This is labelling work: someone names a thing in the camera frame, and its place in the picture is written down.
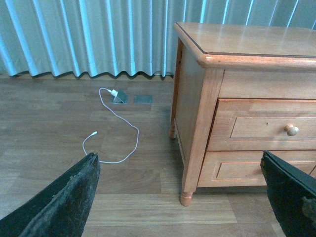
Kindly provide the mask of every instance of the charging cable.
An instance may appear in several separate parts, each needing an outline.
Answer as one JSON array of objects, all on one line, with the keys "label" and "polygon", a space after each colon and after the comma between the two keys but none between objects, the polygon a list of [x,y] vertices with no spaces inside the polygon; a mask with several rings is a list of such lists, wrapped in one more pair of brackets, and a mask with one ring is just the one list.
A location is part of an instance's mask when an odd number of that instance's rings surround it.
[{"label": "charging cable", "polygon": [[[127,155],[127,157],[125,157],[124,159],[120,160],[120,161],[115,161],[115,162],[110,162],[110,161],[99,161],[100,163],[105,163],[105,164],[118,164],[118,163],[121,163],[123,161],[125,161],[127,158],[129,158],[137,149],[137,146],[138,146],[138,140],[139,140],[139,129],[137,127],[135,127],[134,125],[132,125],[129,121],[127,121],[126,119],[122,118],[121,116],[118,116],[116,113],[114,113],[113,110],[111,110],[106,104],[104,104],[103,102],[103,99],[102,99],[102,96],[101,96],[101,90],[107,90],[108,92],[110,92],[111,95],[113,95],[114,97],[116,97],[118,95],[118,92],[116,90],[109,90],[107,88],[100,88],[99,89],[99,96],[100,96],[100,100],[101,100],[101,103],[103,104],[103,106],[105,108],[107,108],[109,111],[112,112],[112,114],[114,114],[116,117],[120,118],[121,120],[124,120],[125,122],[127,122],[131,127],[133,127],[136,131],[137,131],[137,139],[136,139],[136,145],[135,145],[135,148],[134,150],[129,153]],[[88,140],[90,137],[94,136],[95,134],[97,134],[97,132],[93,132],[91,133],[91,135],[89,135],[82,143],[82,148],[83,148],[83,151],[85,153],[85,155],[87,155],[87,152],[85,151],[85,148],[84,148],[84,143],[86,142],[86,140]]]}]

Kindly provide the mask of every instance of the white curtain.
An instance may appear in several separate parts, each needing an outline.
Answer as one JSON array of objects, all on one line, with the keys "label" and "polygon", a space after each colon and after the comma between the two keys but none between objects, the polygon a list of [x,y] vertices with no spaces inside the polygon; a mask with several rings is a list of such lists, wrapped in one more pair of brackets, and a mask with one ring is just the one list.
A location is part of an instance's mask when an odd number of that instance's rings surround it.
[{"label": "white curtain", "polygon": [[315,0],[1,0],[0,72],[171,75],[177,21],[315,29]]}]

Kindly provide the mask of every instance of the dresser leg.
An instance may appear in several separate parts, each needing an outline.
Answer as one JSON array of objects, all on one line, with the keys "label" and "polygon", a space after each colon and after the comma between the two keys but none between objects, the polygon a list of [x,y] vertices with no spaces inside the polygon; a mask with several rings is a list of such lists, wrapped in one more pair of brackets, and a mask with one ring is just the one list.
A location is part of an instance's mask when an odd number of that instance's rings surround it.
[{"label": "dresser leg", "polygon": [[183,206],[190,205],[191,201],[192,201],[192,195],[193,195],[193,193],[188,193],[188,192],[182,191],[181,196],[180,196],[180,203]]},{"label": "dresser leg", "polygon": [[175,127],[174,122],[173,122],[173,124],[171,124],[171,126],[170,126],[169,138],[175,139],[176,136],[177,136],[177,134],[176,134],[176,127]]}]

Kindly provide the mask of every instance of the wooden nightstand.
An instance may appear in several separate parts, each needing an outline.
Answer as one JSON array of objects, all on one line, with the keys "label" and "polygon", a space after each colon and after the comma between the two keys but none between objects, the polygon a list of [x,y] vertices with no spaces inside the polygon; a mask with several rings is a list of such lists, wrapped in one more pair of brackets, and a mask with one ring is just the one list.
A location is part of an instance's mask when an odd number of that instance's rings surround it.
[{"label": "wooden nightstand", "polygon": [[316,176],[316,31],[176,23],[170,138],[181,203],[197,187],[265,185],[263,150]]}]

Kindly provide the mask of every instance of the wooden knob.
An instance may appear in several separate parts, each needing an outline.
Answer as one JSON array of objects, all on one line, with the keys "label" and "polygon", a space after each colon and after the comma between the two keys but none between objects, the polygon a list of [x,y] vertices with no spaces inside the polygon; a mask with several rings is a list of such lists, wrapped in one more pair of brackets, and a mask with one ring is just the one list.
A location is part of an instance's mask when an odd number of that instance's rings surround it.
[{"label": "wooden knob", "polygon": [[285,127],[285,131],[288,136],[292,137],[292,136],[295,136],[299,132],[299,129],[298,127],[295,127],[294,125],[290,124]]}]

